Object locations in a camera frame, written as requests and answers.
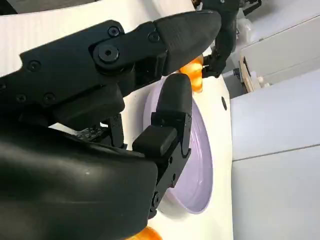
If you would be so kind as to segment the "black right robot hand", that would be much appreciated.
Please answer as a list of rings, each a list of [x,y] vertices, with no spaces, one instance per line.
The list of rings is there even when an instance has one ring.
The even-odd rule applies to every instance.
[[[189,157],[179,68],[218,35],[190,11],[124,32],[108,20],[20,55],[0,79],[0,237],[122,240],[143,230]]]

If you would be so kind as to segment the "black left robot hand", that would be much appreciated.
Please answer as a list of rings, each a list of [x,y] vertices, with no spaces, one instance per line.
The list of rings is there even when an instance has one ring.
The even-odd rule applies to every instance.
[[[193,0],[195,8],[202,5],[202,10],[216,11],[221,16],[221,27],[214,40],[212,53],[203,59],[202,77],[218,78],[224,68],[228,57],[236,47],[237,14],[240,0]]]

